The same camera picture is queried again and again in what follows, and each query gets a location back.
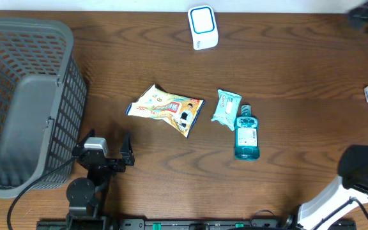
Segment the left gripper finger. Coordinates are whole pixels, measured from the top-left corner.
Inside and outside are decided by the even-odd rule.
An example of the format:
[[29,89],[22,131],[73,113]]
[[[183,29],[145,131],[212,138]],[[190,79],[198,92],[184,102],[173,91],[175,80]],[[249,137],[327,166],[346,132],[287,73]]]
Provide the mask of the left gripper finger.
[[123,139],[123,144],[120,149],[120,154],[122,159],[125,162],[125,165],[134,165],[135,157],[132,150],[132,145],[130,142],[130,132],[127,132],[126,136]]
[[95,130],[91,129],[85,137],[79,142],[79,144],[84,144],[90,137],[95,137]]

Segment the yellow snack bag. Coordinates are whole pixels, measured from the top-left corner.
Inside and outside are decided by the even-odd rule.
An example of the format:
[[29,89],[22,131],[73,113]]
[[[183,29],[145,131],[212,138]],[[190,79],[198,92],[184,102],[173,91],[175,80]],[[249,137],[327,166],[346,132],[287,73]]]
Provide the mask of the yellow snack bag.
[[127,116],[163,120],[187,138],[204,103],[201,99],[167,93],[154,84],[136,102],[132,102],[125,113]]

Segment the teal wet wipes pack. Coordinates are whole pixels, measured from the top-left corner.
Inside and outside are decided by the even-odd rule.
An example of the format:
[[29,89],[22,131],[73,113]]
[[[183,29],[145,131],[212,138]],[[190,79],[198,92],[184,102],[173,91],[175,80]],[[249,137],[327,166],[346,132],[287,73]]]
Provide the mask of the teal wet wipes pack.
[[211,120],[218,121],[221,125],[226,125],[231,131],[234,131],[234,122],[241,100],[241,95],[219,89],[217,108]]

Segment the teal mouthwash bottle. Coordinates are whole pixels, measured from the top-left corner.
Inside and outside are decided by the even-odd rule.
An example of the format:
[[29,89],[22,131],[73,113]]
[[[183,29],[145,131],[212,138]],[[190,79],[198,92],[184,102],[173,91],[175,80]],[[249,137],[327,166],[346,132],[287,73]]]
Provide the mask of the teal mouthwash bottle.
[[238,160],[256,161],[260,157],[258,146],[259,121],[252,115],[252,107],[242,105],[241,115],[236,118],[234,156]]

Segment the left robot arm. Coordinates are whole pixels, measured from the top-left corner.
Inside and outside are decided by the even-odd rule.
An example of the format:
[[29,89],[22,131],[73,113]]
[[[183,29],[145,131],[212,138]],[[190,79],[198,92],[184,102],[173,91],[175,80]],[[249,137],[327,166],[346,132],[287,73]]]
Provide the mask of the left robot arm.
[[114,229],[118,223],[102,214],[111,178],[133,166],[135,157],[126,134],[119,151],[120,158],[108,158],[107,142],[91,130],[72,150],[76,162],[88,171],[84,178],[73,180],[67,190],[69,212],[67,229]]

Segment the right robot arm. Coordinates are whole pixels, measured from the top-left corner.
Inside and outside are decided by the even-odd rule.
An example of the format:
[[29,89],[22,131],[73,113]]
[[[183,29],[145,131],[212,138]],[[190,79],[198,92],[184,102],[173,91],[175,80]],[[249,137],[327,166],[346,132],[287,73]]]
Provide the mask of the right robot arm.
[[[368,1],[348,12],[349,21],[368,33]],[[288,217],[285,229],[354,229],[340,219],[368,203],[368,146],[351,145],[339,160],[337,176],[314,199]]]

